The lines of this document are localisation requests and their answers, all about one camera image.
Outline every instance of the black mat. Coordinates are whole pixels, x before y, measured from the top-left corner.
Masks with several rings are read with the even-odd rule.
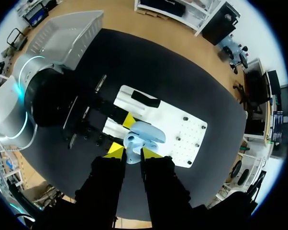
[[[194,164],[190,169],[176,167],[176,173],[190,191],[193,206],[205,204],[215,196],[239,150],[246,117],[242,107],[211,75],[160,45],[106,29],[94,39],[75,74],[92,85],[107,74],[100,91],[107,100],[114,101],[125,84],[207,122]],[[101,126],[105,121],[105,117],[99,118]],[[66,147],[60,128],[40,128],[32,146],[22,153],[49,183],[74,197],[75,190],[89,175],[90,163],[105,152],[83,138],[76,140],[72,150]],[[150,219],[140,164],[126,166],[117,216]]]

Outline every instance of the white plate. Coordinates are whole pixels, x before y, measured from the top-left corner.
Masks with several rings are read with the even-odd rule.
[[[123,85],[114,104],[130,112],[133,117],[161,129],[166,135],[166,142],[158,143],[158,154],[171,156],[176,166],[190,168],[201,147],[208,124],[163,101],[158,108],[146,106],[131,98],[134,90]],[[138,92],[155,99],[146,93]],[[102,132],[117,138],[124,138],[129,130],[108,118]]]

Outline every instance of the office chair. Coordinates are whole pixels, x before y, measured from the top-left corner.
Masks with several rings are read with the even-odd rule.
[[[244,110],[250,112],[249,113],[250,117],[252,117],[253,113],[256,113],[256,114],[262,114],[263,113],[259,104],[257,104],[256,102],[251,102],[249,100],[249,97],[246,94],[244,87],[241,84],[234,85],[233,88],[238,90],[238,92],[241,96],[240,104],[243,103]]]
[[[240,93],[240,104],[243,103],[244,110],[248,111],[249,119],[251,119],[253,113],[263,113],[259,105],[270,100],[270,91],[266,73],[261,75],[258,71],[251,71],[246,74],[245,81],[248,94],[241,84],[234,85],[233,88]]]

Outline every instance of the yellow tape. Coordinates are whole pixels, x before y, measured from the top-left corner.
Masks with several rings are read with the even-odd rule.
[[[126,128],[130,128],[134,123],[135,123],[135,119],[134,117],[131,115],[131,113],[128,113],[128,115],[126,116],[123,126]]]
[[[147,159],[147,158],[162,158],[162,156],[156,154],[155,152],[153,151],[150,151],[149,149],[147,148],[143,148],[143,153],[144,153],[144,158]]]
[[[112,144],[112,146],[114,145],[114,148],[112,148],[112,150],[114,150],[114,149],[116,149],[116,150],[114,150],[114,151],[112,151],[111,153],[110,153],[110,150],[109,150],[109,154],[107,154],[107,155],[105,155],[105,156],[103,156],[104,158],[112,158],[112,157],[115,157],[115,158],[118,158],[118,159],[121,159],[122,158],[122,155],[123,155],[123,150],[124,150],[124,146],[122,146],[122,145],[119,145],[118,143],[115,143],[115,142],[113,142],[113,144]]]
[[[118,144],[116,142],[113,142],[111,147],[110,147],[110,149],[109,149],[109,151],[108,151],[108,153],[113,153],[116,150],[119,150],[120,148],[124,148],[124,146],[122,146],[122,145],[120,145],[120,144]]]

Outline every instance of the wooden floor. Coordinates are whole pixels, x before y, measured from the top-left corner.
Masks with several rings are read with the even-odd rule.
[[[235,75],[228,63],[222,63],[217,56],[217,48],[200,36],[195,37],[194,32],[185,25],[172,20],[162,19],[149,15],[142,15],[134,11],[134,0],[65,0],[50,11],[49,16],[28,34],[29,42],[52,17],[62,14],[104,10],[103,28],[129,33],[160,44],[196,63],[212,75],[235,98],[238,94],[232,86],[235,82],[244,84],[244,75],[241,69]],[[12,59],[25,52],[25,48]],[[21,165],[24,179],[24,188],[32,188],[44,179],[30,166],[19,152],[15,153]],[[146,228],[150,222],[119,219],[117,228]]]

